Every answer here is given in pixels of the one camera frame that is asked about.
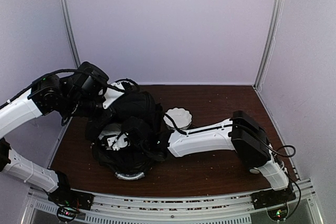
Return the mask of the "black student backpack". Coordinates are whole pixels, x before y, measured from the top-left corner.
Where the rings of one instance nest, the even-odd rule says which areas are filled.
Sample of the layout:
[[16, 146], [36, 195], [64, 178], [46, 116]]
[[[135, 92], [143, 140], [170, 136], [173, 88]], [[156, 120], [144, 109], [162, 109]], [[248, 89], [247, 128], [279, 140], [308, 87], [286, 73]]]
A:
[[[157, 161], [146, 158], [134, 149], [134, 138], [163, 134], [169, 139], [170, 132], [163, 132], [163, 109], [156, 103], [151, 93], [140, 91], [124, 94], [112, 103], [103, 113], [94, 118], [87, 118], [85, 138], [91, 142], [94, 159], [113, 171], [121, 180], [138, 180]], [[107, 150], [98, 138], [103, 130], [120, 131], [125, 134], [129, 146], [119, 151]]]

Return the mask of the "grey cloth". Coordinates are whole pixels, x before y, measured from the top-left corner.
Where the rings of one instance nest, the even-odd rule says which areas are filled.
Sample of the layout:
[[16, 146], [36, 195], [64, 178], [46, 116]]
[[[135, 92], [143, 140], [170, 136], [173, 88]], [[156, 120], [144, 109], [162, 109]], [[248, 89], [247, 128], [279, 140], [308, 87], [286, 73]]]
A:
[[101, 145], [107, 150], [118, 151], [120, 149], [120, 131], [103, 130], [98, 136]]

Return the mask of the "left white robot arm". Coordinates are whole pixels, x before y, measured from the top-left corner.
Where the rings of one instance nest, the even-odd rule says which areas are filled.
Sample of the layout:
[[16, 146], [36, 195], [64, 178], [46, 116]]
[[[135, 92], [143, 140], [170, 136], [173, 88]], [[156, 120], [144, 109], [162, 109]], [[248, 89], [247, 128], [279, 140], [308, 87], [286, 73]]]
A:
[[1, 172], [40, 187], [64, 205], [76, 197], [67, 176], [43, 168], [18, 154], [5, 140], [24, 123], [58, 112], [65, 124], [73, 116], [106, 115], [113, 102], [125, 93], [120, 81], [109, 83], [104, 73], [75, 70], [67, 77], [46, 74], [1, 106]]

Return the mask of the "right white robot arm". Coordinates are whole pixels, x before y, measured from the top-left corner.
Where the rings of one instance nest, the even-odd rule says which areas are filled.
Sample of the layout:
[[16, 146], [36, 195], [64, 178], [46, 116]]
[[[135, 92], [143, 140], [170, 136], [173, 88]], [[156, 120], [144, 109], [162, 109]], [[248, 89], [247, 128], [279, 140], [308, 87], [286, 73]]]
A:
[[269, 199], [279, 204], [289, 196], [289, 176], [281, 160], [283, 154], [273, 149], [265, 130], [244, 111], [235, 111], [229, 119], [191, 128], [192, 115], [182, 108], [169, 109], [163, 115], [166, 131], [154, 131], [141, 125], [131, 138], [134, 145], [155, 161], [168, 155], [186, 155], [234, 151], [251, 173], [262, 174], [270, 184]]

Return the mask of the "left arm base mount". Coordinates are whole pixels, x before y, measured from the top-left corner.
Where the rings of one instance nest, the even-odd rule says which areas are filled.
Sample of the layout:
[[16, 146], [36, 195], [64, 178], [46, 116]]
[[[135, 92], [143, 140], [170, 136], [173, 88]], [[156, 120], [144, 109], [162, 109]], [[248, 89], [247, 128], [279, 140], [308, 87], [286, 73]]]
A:
[[56, 217], [63, 223], [74, 221], [82, 210], [90, 210], [93, 204], [94, 195], [76, 190], [70, 190], [66, 193], [52, 192], [48, 193], [48, 200], [53, 202], [58, 208]]

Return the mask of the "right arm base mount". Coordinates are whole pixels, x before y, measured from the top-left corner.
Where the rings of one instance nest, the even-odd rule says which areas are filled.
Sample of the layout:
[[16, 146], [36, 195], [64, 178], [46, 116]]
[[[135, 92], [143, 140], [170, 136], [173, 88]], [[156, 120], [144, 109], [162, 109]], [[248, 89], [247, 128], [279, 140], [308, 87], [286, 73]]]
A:
[[266, 209], [272, 221], [285, 221], [289, 217], [288, 202], [296, 200], [296, 193], [292, 189], [275, 191], [261, 190], [251, 194], [254, 209]]

